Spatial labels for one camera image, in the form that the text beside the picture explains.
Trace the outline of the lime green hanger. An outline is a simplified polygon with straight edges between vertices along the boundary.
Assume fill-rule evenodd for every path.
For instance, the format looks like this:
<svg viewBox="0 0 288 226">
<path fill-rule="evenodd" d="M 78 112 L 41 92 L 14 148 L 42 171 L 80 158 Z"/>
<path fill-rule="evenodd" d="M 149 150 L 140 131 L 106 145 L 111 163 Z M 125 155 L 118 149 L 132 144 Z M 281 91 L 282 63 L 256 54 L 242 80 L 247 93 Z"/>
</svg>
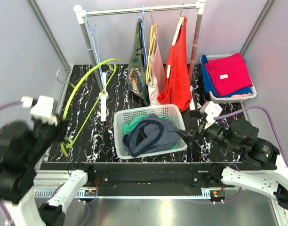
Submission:
<svg viewBox="0 0 288 226">
<path fill-rule="evenodd" d="M 91 108 L 88 116 L 86 117 L 85 121 L 83 122 L 80 130 L 78 131 L 77 135 L 75 136 L 75 138 L 73 140 L 70 140 L 68 137 L 65 137 L 64 140 L 69 141 L 70 143 L 67 145 L 64 145 L 64 142 L 60 143 L 60 148 L 62 153 L 64 154 L 65 157 L 68 157 L 68 152 L 67 149 L 69 149 L 70 147 L 72 147 L 74 145 L 74 143 L 76 142 L 78 136 L 80 135 L 80 133 L 82 132 L 83 128 L 85 127 L 87 121 L 89 120 L 92 112 L 95 110 L 95 108 L 97 107 L 98 102 L 101 100 L 103 93 L 106 92 L 106 88 L 109 85 L 111 79 L 113 78 L 116 70 L 117 70 L 117 65 L 115 64 L 113 67 L 109 64 L 110 61 L 116 61 L 116 62 L 121 62 L 121 60 L 116 59 L 116 58 L 110 58 L 107 60 L 104 60 L 103 62 L 99 63 L 98 65 L 94 66 L 92 69 L 90 69 L 80 80 L 79 82 L 74 86 L 72 93 L 69 96 L 69 99 L 65 105 L 64 108 L 64 112 L 63 112 L 63 116 L 62 119 L 65 120 L 69 111 L 69 107 L 71 105 L 71 102 L 75 96 L 75 94 L 77 93 L 78 89 L 80 88 L 80 86 L 82 85 L 82 83 L 88 78 L 88 76 L 90 76 L 96 69 L 98 69 L 100 66 L 107 64 L 109 66 L 109 68 L 112 70 L 112 74 L 109 77 L 109 80 L 107 81 L 105 87 L 102 89 L 102 93 L 99 94 L 98 98 L 96 99 L 93 107 Z"/>
</svg>

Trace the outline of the light blue wire hanger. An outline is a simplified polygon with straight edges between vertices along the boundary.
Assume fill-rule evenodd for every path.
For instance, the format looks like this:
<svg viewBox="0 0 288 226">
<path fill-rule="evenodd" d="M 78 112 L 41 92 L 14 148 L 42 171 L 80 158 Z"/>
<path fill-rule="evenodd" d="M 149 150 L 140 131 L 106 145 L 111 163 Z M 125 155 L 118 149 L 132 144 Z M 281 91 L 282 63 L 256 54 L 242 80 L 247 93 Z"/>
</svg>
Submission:
<svg viewBox="0 0 288 226">
<path fill-rule="evenodd" d="M 99 42 L 98 42 L 97 26 L 96 26 L 96 24 L 94 24 L 93 27 L 91 27 L 91 25 L 90 25 L 90 23 L 88 21 L 88 16 L 86 16 L 86 22 L 87 22 L 87 25 L 88 25 L 90 37 L 92 39 L 92 44 L 93 44 L 95 57 L 96 57 L 96 63 L 100 64 L 101 61 L 100 61 L 100 53 L 99 53 Z M 98 71 L 99 71 L 99 76 L 100 76 L 102 88 L 104 88 L 105 84 L 104 84 L 104 78 L 102 76 L 102 68 L 101 68 L 101 66 L 98 67 Z"/>
</svg>

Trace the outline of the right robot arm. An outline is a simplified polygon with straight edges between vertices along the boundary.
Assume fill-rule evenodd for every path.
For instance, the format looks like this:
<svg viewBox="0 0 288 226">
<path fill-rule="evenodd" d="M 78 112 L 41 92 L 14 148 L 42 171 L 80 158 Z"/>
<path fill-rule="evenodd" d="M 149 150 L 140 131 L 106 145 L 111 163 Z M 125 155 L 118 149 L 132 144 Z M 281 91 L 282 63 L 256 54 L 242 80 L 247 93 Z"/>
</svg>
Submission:
<svg viewBox="0 0 288 226">
<path fill-rule="evenodd" d="M 198 138 L 210 138 L 232 154 L 240 155 L 240 168 L 212 163 L 206 173 L 193 180 L 202 188 L 237 186 L 262 194 L 288 210 L 288 167 L 282 149 L 259 138 L 259 129 L 245 119 L 233 121 L 228 129 L 219 123 L 207 125 L 205 117 L 197 129 L 176 129 L 177 134 L 191 146 Z"/>
</svg>

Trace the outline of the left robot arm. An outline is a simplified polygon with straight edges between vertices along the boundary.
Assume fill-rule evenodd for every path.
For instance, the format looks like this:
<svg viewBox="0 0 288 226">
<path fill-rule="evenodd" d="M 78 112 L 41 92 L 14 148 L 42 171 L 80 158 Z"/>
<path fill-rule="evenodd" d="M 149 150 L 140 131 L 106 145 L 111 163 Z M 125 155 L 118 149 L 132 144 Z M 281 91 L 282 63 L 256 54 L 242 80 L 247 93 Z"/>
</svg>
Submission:
<svg viewBox="0 0 288 226">
<path fill-rule="evenodd" d="M 64 140 L 68 121 L 58 115 L 32 121 L 32 129 L 24 121 L 0 129 L 0 209 L 7 226 L 62 226 L 78 191 L 94 183 L 94 168 L 78 163 L 57 193 L 37 207 L 35 166 L 53 142 Z"/>
</svg>

